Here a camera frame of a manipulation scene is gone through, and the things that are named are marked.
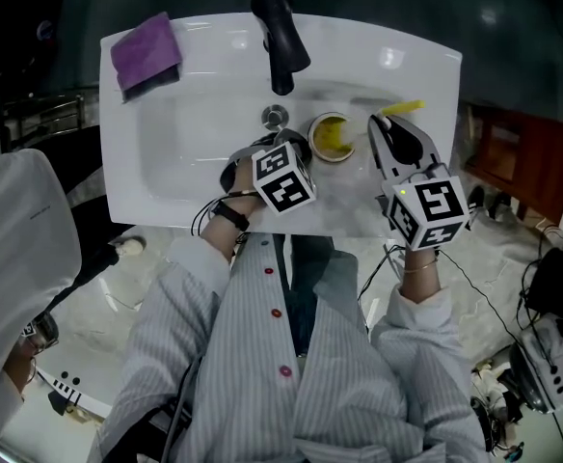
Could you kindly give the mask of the person's grey striped shirt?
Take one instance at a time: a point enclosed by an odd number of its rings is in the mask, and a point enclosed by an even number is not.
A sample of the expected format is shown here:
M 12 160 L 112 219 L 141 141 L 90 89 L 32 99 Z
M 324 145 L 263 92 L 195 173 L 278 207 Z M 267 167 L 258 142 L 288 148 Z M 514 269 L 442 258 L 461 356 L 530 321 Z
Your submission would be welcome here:
M 357 267 L 333 253 L 299 366 L 272 236 L 251 235 L 234 262 L 201 238 L 177 239 L 131 329 L 88 463 L 107 463 L 192 364 L 192 420 L 175 463 L 488 463 L 449 292 L 415 304 L 394 290 L 367 330 Z

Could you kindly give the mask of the black bag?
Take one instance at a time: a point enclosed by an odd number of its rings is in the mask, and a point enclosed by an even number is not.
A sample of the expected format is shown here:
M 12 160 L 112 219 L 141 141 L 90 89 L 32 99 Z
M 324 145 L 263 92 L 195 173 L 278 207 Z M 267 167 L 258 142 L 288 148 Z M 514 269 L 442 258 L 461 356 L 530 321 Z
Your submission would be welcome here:
M 532 278 L 526 304 L 541 314 L 563 317 L 563 251 L 553 248 L 543 257 Z

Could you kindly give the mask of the white glossy panel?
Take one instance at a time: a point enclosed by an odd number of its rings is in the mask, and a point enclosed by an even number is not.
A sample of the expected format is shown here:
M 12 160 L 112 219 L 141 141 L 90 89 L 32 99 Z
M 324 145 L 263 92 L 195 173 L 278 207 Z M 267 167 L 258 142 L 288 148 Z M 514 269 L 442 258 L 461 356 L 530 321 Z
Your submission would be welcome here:
M 86 463 L 117 393 L 119 365 L 45 359 L 38 372 L 1 444 L 32 463 Z

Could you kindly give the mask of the person's right forearm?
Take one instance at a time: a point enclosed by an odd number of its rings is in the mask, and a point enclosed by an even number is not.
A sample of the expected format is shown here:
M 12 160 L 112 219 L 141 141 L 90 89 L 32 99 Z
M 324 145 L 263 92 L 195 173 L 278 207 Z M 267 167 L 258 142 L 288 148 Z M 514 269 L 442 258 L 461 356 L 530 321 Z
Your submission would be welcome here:
M 416 304 L 422 303 L 439 292 L 438 258 L 433 248 L 405 253 L 404 270 L 399 292 Z

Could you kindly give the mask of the person's left hand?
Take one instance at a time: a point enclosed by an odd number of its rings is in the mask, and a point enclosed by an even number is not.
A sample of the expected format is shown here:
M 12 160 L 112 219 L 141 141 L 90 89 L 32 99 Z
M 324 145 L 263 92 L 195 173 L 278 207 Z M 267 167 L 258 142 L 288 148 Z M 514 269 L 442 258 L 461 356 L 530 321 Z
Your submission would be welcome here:
M 231 191 L 242 193 L 244 199 L 252 205 L 262 206 L 264 204 L 264 201 L 255 189 L 253 160 L 251 157 L 243 157 L 238 161 Z

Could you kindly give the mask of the black faucet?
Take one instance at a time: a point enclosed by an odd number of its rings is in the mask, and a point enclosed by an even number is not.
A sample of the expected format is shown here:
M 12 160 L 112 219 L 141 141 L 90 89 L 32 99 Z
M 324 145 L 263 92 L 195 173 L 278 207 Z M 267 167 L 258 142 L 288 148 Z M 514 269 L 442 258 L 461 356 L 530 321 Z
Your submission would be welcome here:
M 294 90 L 293 74 L 311 64 L 291 7 L 287 0 L 252 0 L 251 10 L 264 34 L 272 91 L 280 96 L 289 95 Z

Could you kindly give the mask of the purple cleaning cloth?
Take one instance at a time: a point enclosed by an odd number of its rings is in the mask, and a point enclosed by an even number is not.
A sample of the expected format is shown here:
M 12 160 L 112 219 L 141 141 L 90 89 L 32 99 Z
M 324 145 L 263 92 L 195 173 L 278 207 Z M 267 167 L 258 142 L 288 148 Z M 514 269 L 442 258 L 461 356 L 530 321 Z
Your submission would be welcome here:
M 166 12 L 123 36 L 110 57 L 124 102 L 179 80 L 182 55 Z

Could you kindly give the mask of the yellow stick tool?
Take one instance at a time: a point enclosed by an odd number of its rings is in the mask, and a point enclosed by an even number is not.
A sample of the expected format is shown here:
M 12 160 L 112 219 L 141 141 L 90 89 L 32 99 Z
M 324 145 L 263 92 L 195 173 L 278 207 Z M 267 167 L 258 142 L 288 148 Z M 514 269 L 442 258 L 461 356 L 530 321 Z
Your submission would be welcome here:
M 406 102 L 395 103 L 384 107 L 379 115 L 381 117 L 407 114 L 425 106 L 423 100 L 412 100 Z M 355 139 L 367 130 L 366 126 L 361 126 L 355 121 L 344 121 L 333 127 L 333 133 L 330 136 L 331 146 L 338 148 L 340 146 L 349 146 Z

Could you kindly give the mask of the grey padded backpack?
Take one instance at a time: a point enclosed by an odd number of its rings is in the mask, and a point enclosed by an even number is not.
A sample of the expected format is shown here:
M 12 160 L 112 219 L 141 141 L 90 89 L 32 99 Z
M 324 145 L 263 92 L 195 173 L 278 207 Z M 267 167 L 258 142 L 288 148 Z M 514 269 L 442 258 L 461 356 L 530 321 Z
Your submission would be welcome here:
M 510 369 L 519 395 L 532 410 L 551 414 L 563 409 L 563 319 L 548 314 L 520 332 L 509 350 Z

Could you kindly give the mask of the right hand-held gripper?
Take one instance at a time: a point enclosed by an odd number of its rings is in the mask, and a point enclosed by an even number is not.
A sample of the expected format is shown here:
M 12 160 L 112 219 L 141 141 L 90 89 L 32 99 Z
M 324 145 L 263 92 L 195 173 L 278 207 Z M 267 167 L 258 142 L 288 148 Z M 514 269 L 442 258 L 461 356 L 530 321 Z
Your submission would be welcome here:
M 371 115 L 367 124 L 374 160 L 385 180 L 441 163 L 432 138 L 404 119 Z M 384 213 L 410 250 L 451 242 L 469 220 L 461 180 L 436 177 L 401 184 L 384 183 Z

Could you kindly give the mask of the small bowl with yellow contents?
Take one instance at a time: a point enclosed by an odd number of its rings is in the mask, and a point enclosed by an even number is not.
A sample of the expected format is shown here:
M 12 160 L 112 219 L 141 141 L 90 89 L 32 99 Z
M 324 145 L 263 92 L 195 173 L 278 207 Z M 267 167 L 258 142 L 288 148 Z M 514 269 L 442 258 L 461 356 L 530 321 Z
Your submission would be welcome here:
M 312 153 L 328 163 L 341 163 L 350 158 L 355 148 L 351 141 L 342 140 L 342 129 L 350 118 L 337 112 L 317 117 L 308 130 L 308 143 Z

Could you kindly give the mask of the metal sink drain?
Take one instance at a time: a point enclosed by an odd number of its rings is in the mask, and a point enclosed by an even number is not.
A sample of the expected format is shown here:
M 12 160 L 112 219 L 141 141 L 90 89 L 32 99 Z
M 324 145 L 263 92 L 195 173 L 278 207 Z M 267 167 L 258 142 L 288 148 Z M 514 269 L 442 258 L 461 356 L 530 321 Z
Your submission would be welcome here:
M 261 113 L 261 123 L 268 131 L 279 132 L 287 127 L 289 115 L 279 104 L 267 106 Z

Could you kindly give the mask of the person's left forearm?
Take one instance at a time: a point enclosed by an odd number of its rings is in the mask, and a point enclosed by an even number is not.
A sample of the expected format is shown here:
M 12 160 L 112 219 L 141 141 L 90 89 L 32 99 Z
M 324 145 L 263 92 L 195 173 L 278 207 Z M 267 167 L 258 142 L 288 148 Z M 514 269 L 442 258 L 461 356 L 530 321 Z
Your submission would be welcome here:
M 231 198 L 224 202 L 248 219 L 255 210 L 244 197 Z M 231 222 L 214 215 L 201 232 L 201 239 L 219 251 L 227 262 L 231 262 L 236 240 L 241 233 Z

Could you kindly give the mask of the brown wooden cabinet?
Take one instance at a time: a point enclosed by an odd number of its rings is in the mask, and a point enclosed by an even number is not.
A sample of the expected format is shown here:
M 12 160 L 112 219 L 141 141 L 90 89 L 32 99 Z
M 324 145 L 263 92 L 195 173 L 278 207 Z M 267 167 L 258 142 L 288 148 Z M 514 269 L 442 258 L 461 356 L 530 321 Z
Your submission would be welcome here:
M 465 171 L 553 223 L 563 215 L 563 123 L 472 106 L 480 123 L 477 151 Z

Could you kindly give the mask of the person's blue jeans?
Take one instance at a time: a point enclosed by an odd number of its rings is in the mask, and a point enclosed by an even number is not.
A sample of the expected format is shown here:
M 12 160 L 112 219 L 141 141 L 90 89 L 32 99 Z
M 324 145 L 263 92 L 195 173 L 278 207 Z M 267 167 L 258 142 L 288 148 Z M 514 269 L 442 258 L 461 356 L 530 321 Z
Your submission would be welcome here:
M 295 353 L 306 356 L 318 301 L 314 288 L 322 279 L 335 246 L 328 236 L 311 235 L 293 235 L 291 245 L 292 282 L 286 309 Z

